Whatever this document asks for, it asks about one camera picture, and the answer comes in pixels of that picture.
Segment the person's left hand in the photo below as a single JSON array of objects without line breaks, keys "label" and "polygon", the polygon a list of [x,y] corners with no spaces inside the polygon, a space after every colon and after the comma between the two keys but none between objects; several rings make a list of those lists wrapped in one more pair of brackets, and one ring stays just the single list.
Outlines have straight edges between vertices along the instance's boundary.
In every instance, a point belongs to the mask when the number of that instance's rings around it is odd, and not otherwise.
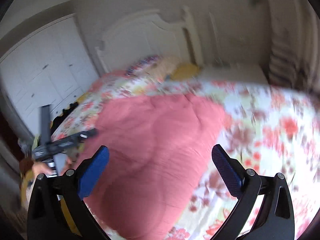
[{"label": "person's left hand", "polygon": [[[73,162],[72,160],[67,157],[65,161],[64,167],[61,169],[59,175],[63,175],[68,169],[72,168]],[[34,175],[34,178],[36,178],[39,174],[45,174],[45,175],[52,175],[54,174],[53,170],[45,163],[43,162],[36,162],[32,166],[32,172]]]}]

